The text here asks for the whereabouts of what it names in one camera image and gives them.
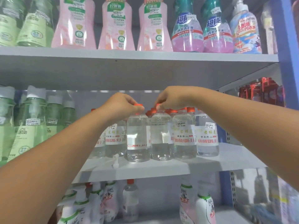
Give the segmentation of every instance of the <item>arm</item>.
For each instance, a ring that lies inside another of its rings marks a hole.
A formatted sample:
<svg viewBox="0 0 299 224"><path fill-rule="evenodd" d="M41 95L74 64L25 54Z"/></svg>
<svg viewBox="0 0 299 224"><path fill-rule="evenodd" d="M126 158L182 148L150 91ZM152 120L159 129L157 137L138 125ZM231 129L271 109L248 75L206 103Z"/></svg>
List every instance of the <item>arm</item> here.
<svg viewBox="0 0 299 224"><path fill-rule="evenodd" d="M47 223L101 133L144 107L122 93L0 168L1 223Z"/></svg>
<svg viewBox="0 0 299 224"><path fill-rule="evenodd" d="M299 191L299 111L201 87L170 86L158 109L196 107Z"/></svg>

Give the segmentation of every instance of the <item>green bottle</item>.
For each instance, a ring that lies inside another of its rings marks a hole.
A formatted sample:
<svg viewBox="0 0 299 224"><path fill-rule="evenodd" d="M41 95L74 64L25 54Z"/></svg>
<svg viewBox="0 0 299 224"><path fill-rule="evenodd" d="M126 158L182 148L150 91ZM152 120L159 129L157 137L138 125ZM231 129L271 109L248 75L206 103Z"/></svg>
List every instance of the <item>green bottle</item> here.
<svg viewBox="0 0 299 224"><path fill-rule="evenodd" d="M32 0L17 39L18 46L51 47L54 36L52 0Z"/></svg>
<svg viewBox="0 0 299 224"><path fill-rule="evenodd" d="M15 137L13 123L14 95L15 89L13 87L0 87L0 166L7 162Z"/></svg>
<svg viewBox="0 0 299 224"><path fill-rule="evenodd" d="M46 124L48 138L63 130L62 96L49 96L46 108Z"/></svg>
<svg viewBox="0 0 299 224"><path fill-rule="evenodd" d="M63 128L66 128L76 121L75 103L73 101L65 101L63 106Z"/></svg>
<svg viewBox="0 0 299 224"><path fill-rule="evenodd" d="M39 89L34 86L28 87L23 119L13 142L8 161L47 139L45 99L46 89Z"/></svg>
<svg viewBox="0 0 299 224"><path fill-rule="evenodd" d="M16 46L26 11L24 0L0 0L0 46Z"/></svg>
<svg viewBox="0 0 299 224"><path fill-rule="evenodd" d="M19 106L19 113L18 113L17 117L15 118L15 133L17 133L19 126L21 125L21 123L23 121L26 99L27 99L27 95L22 94L21 100L20 100L20 106Z"/></svg>

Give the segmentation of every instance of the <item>person's right arm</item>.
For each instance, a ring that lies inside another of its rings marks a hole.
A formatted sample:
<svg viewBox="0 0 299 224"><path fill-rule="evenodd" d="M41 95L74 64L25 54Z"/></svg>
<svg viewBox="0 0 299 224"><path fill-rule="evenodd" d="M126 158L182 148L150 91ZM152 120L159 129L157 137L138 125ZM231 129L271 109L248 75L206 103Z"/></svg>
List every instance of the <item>person's right arm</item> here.
<svg viewBox="0 0 299 224"><path fill-rule="evenodd" d="M299 111L195 86L169 86L155 103L202 110L299 191Z"/></svg>

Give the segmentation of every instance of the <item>shelf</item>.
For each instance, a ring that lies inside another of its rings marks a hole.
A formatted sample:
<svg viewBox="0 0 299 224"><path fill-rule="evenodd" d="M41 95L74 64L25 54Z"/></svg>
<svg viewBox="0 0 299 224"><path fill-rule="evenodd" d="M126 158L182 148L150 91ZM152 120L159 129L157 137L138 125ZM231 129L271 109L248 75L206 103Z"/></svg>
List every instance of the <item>shelf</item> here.
<svg viewBox="0 0 299 224"><path fill-rule="evenodd" d="M240 215L233 208L229 207L216 207L216 222L219 224L249 224L242 215ZM124 222L119 219L111 224L123 224ZM133 222L135 224L181 224L182 221L179 217L179 212L168 213L164 215L153 215L140 217L139 221Z"/></svg>
<svg viewBox="0 0 299 224"><path fill-rule="evenodd" d="M48 90L215 90L277 62L277 55L264 54L1 47L0 83Z"/></svg>
<svg viewBox="0 0 299 224"><path fill-rule="evenodd" d="M266 165L243 146L220 143L218 157L203 158L197 156L184 162L149 160L142 163L130 163L119 158L119 168L112 167L110 158L87 160L73 183L109 180L163 177L182 174L199 174L223 170L262 168Z"/></svg>

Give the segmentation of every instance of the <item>teal and pink bottle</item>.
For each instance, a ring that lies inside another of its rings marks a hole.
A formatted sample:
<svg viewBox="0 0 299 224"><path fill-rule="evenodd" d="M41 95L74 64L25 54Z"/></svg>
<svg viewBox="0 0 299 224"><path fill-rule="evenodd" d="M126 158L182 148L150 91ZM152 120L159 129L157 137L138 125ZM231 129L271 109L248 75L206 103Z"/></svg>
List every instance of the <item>teal and pink bottle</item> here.
<svg viewBox="0 0 299 224"><path fill-rule="evenodd" d="M174 52L203 52L202 28L193 12L193 0L175 0L176 23L171 43Z"/></svg>
<svg viewBox="0 0 299 224"><path fill-rule="evenodd" d="M220 0L206 0L201 15L207 22L204 30L204 52L233 53L234 43L226 19L222 16Z"/></svg>

